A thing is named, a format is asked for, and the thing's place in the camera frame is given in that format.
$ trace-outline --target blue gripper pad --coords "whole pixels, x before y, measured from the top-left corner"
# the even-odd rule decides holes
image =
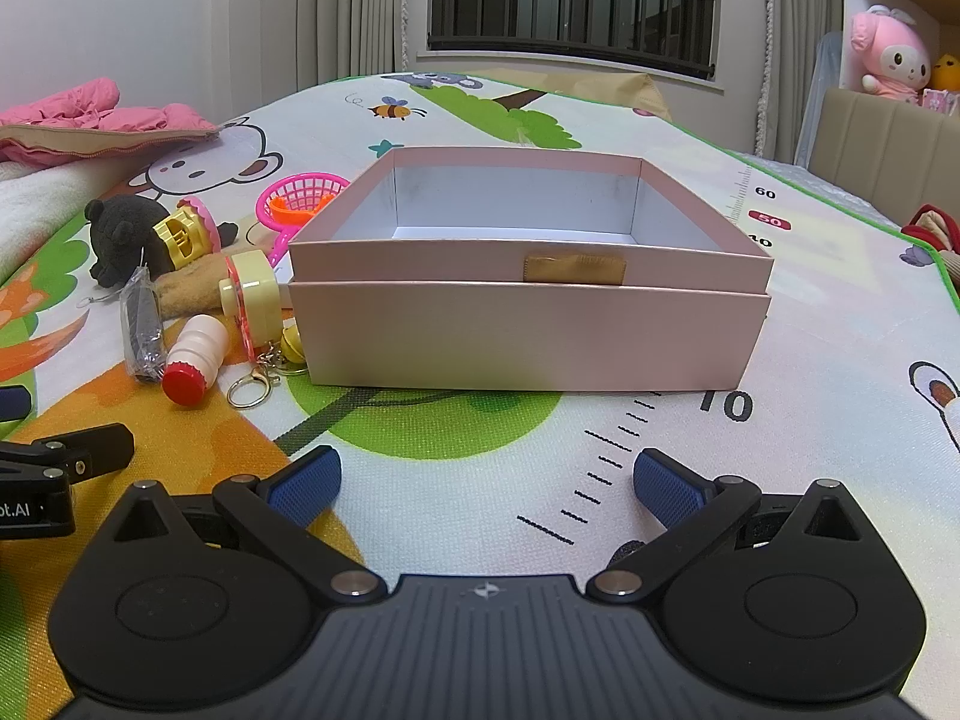
[[[0,386],[0,422],[26,419],[34,408],[30,391],[21,384]]]
[[[333,503],[341,479],[340,455],[332,446],[318,446],[264,479],[256,492],[271,509],[306,528]]]
[[[716,486],[658,449],[645,449],[634,461],[634,493],[670,529],[702,509]]]

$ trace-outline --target black railing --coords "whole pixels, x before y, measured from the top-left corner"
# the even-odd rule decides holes
[[[432,50],[514,50],[709,79],[714,0],[432,0]]]

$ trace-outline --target black plush toy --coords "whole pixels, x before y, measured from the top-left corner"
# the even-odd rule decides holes
[[[119,194],[104,202],[90,200],[83,211],[90,222],[90,245],[97,261],[90,275],[101,287],[126,284],[142,263],[156,279],[174,269],[166,245],[154,225],[170,215],[160,203],[139,194]],[[237,225],[217,225],[220,245],[227,247],[237,237]]]

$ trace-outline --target keychain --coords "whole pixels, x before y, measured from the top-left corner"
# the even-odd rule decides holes
[[[253,364],[250,373],[229,386],[229,405],[237,410],[252,409],[270,397],[281,376],[306,373],[302,353],[291,346],[289,328],[283,328],[280,287],[262,251],[245,251],[227,258],[227,278],[220,282],[220,303],[224,314],[236,319],[244,351]],[[260,384],[263,391],[256,399],[241,402],[235,397],[236,391],[246,384]]]
[[[281,376],[302,376],[306,373],[306,365],[291,365],[277,343],[271,343],[266,351],[256,356],[253,362],[253,370],[246,376],[241,376],[227,390],[227,403],[234,409],[252,409],[259,406],[263,401],[270,397],[270,393],[276,384],[280,384]],[[237,389],[246,384],[260,384],[263,391],[256,399],[248,403],[242,403],[235,397]]]

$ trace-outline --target pink jacket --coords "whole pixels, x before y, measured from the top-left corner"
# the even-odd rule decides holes
[[[40,124],[42,127],[106,129],[113,132],[146,132],[154,129],[215,129],[189,105],[172,103],[164,108],[117,108],[120,90],[110,79],[95,79],[65,92],[0,113],[4,124]],[[51,167],[76,159],[70,154],[27,152],[17,143],[0,146],[0,162],[13,160]]]

